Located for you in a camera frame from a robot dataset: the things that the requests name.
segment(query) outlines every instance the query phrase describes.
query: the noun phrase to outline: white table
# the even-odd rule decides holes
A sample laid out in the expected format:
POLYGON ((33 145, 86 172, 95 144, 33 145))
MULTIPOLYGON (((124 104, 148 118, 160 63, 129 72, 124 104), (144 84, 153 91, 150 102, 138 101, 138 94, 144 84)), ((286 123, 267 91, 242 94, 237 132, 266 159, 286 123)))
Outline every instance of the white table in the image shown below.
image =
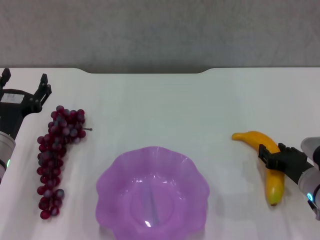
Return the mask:
POLYGON ((231 141, 257 130, 300 149, 320 135, 320 68, 227 68, 199 74, 89 74, 68 68, 12 68, 5 88, 34 93, 42 73, 52 95, 27 116, 0 186, 1 240, 112 240, 95 218, 98 177, 121 153, 162 146, 189 156, 208 181, 205 231, 199 240, 319 239, 320 222, 286 179, 275 209, 264 195, 257 153, 231 141), (68 151, 60 216, 40 219, 37 137, 57 105, 82 108, 86 140, 68 151))

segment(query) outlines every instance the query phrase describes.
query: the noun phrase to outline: gray wall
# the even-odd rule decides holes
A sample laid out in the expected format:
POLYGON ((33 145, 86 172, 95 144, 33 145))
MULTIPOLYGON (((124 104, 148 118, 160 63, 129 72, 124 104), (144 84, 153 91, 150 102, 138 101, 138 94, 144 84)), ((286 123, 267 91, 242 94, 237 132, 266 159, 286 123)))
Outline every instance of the gray wall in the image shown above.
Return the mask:
POLYGON ((0 67, 319 66, 319 0, 2 0, 0 67))

